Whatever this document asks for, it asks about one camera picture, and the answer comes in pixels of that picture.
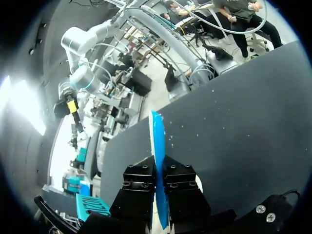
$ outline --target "desk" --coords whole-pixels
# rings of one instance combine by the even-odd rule
[[[183,28],[195,21],[197,21],[198,19],[196,19],[194,16],[191,17],[187,17],[186,19],[181,20],[180,22],[178,22],[177,24],[175,24],[175,27],[178,29],[179,27]]]
[[[311,89],[302,47],[281,46],[159,110],[166,154],[194,167],[213,214],[240,217],[271,194],[302,192],[312,166]],[[150,147],[147,118],[108,142],[101,198],[109,206],[126,167]]]
[[[147,47],[146,45],[144,45],[143,43],[142,43],[137,49],[135,49],[135,50],[134,50],[134,53],[137,53],[137,54],[139,55],[137,58],[141,60],[141,61],[139,62],[139,64],[141,65],[141,64],[145,61],[146,57],[147,57],[150,53],[152,53],[154,50],[159,50],[158,46],[159,46],[162,42],[164,42],[164,40],[163,40],[162,38],[158,38],[157,41],[156,41],[156,43],[153,43],[153,44],[150,46],[152,49],[148,48],[148,47]],[[142,50],[143,47],[146,47],[146,50],[143,51],[143,53],[142,53],[140,50]]]

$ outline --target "black mount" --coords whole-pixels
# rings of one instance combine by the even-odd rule
[[[211,215],[211,208],[195,178],[196,172],[192,166],[165,157],[163,181],[171,234],[275,233],[282,230],[292,210],[283,195],[272,195],[261,203],[266,207],[265,211],[258,212],[254,208],[236,221],[234,210]],[[110,208],[111,216],[90,211],[79,230],[62,220],[40,196],[35,198],[35,202],[50,222],[64,234],[149,234],[156,185],[154,157],[129,165],[123,173],[123,179],[122,188]]]

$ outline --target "bolt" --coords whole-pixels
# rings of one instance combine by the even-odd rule
[[[120,207],[119,207],[118,205],[115,205],[115,206],[113,206],[112,208],[113,208],[114,211],[120,210]]]
[[[196,182],[195,182],[195,181],[191,181],[191,182],[189,183],[189,185],[190,185],[190,186],[196,186]]]
[[[263,214],[265,212],[266,208],[264,205],[258,205],[255,209],[255,211],[258,213],[258,214]]]
[[[170,184],[170,188],[176,188],[176,187],[177,187],[177,184],[176,184],[176,183]]]
[[[148,183],[143,183],[142,185],[141,185],[143,188],[148,188],[148,186],[150,186]]]
[[[35,50],[34,50],[33,48],[31,48],[31,49],[28,51],[29,55],[33,55],[34,52],[35,52]]]
[[[275,218],[276,218],[276,216],[275,216],[274,213],[269,213],[268,216],[267,216],[267,222],[268,223],[273,223]]]
[[[128,187],[128,186],[130,186],[130,182],[129,181],[124,181],[122,183],[122,185],[125,186],[125,187]]]

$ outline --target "teal label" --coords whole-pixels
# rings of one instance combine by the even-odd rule
[[[77,155],[77,160],[79,162],[85,162],[86,154],[87,154],[87,149],[86,148],[80,148],[79,154]]]
[[[109,207],[99,197],[83,196],[76,194],[77,215],[83,221],[86,221],[89,214],[88,211],[94,211],[102,215],[110,216]]]

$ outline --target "machinery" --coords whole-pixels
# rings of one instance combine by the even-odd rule
[[[143,97],[138,95],[138,92],[134,92],[135,90],[131,89],[132,86],[127,83],[130,76],[140,73],[140,71],[134,67],[132,61],[129,62],[131,56],[128,54],[128,48],[125,47],[125,50],[121,50],[102,43],[106,38],[116,35],[125,23],[136,27],[143,33],[150,30],[154,35],[162,38],[190,66],[193,72],[189,78],[176,66],[181,82],[176,80],[171,93],[172,97],[180,97],[179,93],[186,94],[189,89],[206,84],[214,77],[214,73],[210,70],[211,66],[188,48],[188,45],[183,42],[182,36],[172,30],[172,24],[168,24],[154,10],[143,5],[144,0],[132,2],[109,0],[108,2],[120,8],[112,19],[96,25],[88,31],[77,27],[69,28],[60,42],[68,57],[71,74],[59,83],[59,101],[55,104],[54,111],[56,117],[60,118],[72,114],[79,132],[83,131],[80,119],[83,119],[84,115],[91,118],[91,121],[97,123],[98,126],[105,120],[107,122],[105,128],[114,128],[115,122],[124,124],[125,127],[138,122]],[[114,60],[111,53],[106,53],[99,62],[90,62],[86,54],[89,56],[96,46],[102,45],[114,47],[119,53],[120,61]],[[218,60],[232,60],[231,56],[219,48],[207,47],[207,49],[212,50]],[[121,61],[124,65],[120,66],[121,71],[116,73],[116,67],[122,63]],[[85,110],[85,106],[79,106],[79,102],[77,102],[81,92],[88,93],[89,100],[93,102],[89,113],[88,110]],[[117,114],[111,114],[112,108]],[[72,145],[75,146],[75,138],[72,140]]]
[[[300,195],[297,191],[271,195],[236,220],[234,210],[211,215],[211,207],[198,188],[195,177],[196,172],[191,165],[183,165],[165,157],[163,181],[172,234],[275,233],[283,230],[284,222],[292,211],[286,196],[290,193]],[[97,198],[89,201],[91,198],[87,197],[88,217],[85,222],[79,221],[79,229],[59,218],[40,196],[35,197],[35,203],[44,216],[64,234],[149,234],[153,228],[152,204],[156,186],[154,156],[136,165],[129,165],[123,173],[123,179],[122,188],[109,212],[106,204],[99,203]]]
[[[84,162],[86,161],[86,155],[87,149],[81,147],[77,157],[73,161],[70,161],[70,166],[76,169],[83,169]]]
[[[69,144],[75,149],[77,150],[78,149],[78,140],[77,140],[77,137],[78,137],[78,133],[77,133],[77,127],[75,124],[72,124],[72,138],[70,139],[70,142]]]
[[[70,168],[65,172],[62,186],[64,192],[68,194],[82,194],[87,196],[92,194],[92,182],[82,169]]]

